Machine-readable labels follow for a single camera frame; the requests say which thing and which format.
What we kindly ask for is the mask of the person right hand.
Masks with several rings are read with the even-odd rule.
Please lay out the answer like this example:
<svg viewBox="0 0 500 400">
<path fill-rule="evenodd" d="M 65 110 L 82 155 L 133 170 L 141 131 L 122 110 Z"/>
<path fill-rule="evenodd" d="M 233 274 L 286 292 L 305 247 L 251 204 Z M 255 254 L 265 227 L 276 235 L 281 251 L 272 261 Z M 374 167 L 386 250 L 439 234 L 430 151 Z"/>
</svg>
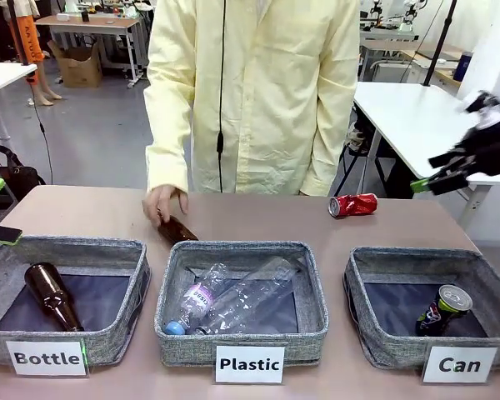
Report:
<svg viewBox="0 0 500 400">
<path fill-rule="evenodd" d="M 143 213 L 155 228 L 170 221 L 170 204 L 173 198 L 178 200 L 181 212 L 187 214 L 189 206 L 188 194 L 170 185 L 155 187 L 142 200 Z"/>
</svg>

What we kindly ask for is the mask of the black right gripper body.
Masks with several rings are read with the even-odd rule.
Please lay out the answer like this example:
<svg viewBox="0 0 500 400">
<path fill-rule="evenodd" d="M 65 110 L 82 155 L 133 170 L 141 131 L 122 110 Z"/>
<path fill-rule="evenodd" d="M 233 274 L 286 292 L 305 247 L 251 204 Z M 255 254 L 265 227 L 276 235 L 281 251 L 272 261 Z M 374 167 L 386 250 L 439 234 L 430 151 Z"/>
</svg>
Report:
<svg viewBox="0 0 500 400">
<path fill-rule="evenodd" d="M 476 173 L 500 175 L 500 122 L 484 129 L 470 128 L 456 146 L 475 152 L 474 160 L 463 167 L 468 176 Z"/>
</svg>

